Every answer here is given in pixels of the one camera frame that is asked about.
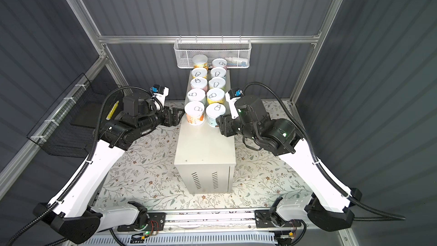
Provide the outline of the teal label can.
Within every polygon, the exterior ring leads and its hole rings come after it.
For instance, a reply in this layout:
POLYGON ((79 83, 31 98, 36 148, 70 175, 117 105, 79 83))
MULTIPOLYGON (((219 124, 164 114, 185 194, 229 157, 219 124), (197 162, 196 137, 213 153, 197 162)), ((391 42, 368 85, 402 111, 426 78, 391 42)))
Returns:
POLYGON ((198 101, 203 104, 207 102, 205 91, 199 88, 193 88, 190 91, 188 91, 187 99, 188 101, 198 101))

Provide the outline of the pink label can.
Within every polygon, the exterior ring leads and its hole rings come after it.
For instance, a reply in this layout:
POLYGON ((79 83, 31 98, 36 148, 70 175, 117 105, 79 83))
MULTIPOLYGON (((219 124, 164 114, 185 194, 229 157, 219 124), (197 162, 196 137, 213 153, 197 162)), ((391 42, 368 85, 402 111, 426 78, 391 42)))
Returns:
POLYGON ((203 77, 196 77, 190 81, 190 86, 192 89, 200 89, 204 92, 208 91, 208 80, 203 77))
POLYGON ((221 68, 227 69, 227 66, 228 66, 228 62, 227 62, 226 59, 217 58, 217 59, 214 59, 212 61, 212 67, 213 68, 221 67, 221 68))

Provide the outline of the yellow label can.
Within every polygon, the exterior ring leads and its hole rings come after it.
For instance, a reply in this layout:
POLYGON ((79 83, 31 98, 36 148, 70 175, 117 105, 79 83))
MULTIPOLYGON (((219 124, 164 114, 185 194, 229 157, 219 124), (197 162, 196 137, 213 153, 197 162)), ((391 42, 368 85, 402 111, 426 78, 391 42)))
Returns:
POLYGON ((208 70, 204 67, 198 67, 198 68, 194 68, 191 71, 191 76, 192 78, 204 78, 207 79, 208 77, 208 70))

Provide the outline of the green orange label can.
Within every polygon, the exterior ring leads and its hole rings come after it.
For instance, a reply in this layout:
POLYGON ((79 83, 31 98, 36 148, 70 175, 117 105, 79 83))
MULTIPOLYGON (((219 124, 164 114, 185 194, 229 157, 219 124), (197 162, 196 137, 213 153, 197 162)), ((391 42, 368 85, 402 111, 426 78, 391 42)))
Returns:
POLYGON ((205 68, 208 70, 208 57, 203 54, 194 55, 192 58, 194 68, 205 68))

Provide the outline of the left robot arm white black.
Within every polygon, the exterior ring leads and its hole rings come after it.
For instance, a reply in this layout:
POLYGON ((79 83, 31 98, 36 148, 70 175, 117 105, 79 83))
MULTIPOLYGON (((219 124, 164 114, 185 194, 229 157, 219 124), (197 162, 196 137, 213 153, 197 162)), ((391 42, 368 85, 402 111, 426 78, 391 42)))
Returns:
POLYGON ((49 202, 35 207, 36 218, 13 235, 7 242, 8 246, 39 222, 48 224, 62 236, 54 245, 66 241, 81 244, 97 232, 118 226, 132 226, 139 232, 148 228, 150 218, 147 208, 135 201, 105 209, 89 205, 112 166, 134 141, 149 135, 160 125, 179 125, 184 115, 184 109, 165 105, 169 92, 167 87, 155 84, 149 90, 135 86, 131 89, 134 93, 122 99, 124 109, 112 119, 108 119, 111 111, 107 104, 125 87, 119 87, 106 96, 99 110, 87 157, 49 202))

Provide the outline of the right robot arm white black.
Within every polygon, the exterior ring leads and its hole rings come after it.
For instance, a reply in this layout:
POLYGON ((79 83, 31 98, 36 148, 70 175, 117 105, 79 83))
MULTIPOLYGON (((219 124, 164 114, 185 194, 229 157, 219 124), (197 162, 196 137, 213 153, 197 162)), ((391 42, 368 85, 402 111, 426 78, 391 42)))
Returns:
POLYGON ((253 150, 271 152, 289 165, 312 191, 302 202, 277 198, 269 210, 275 226, 307 219, 321 230, 332 232, 350 228, 353 222, 405 220, 403 215, 361 203, 361 191, 343 184, 317 157, 308 133, 283 101, 279 104, 287 118, 272 119, 261 99, 246 95, 244 89, 230 89, 225 93, 225 100, 231 112, 217 117, 220 133, 225 137, 239 134, 243 140, 252 140, 253 150))

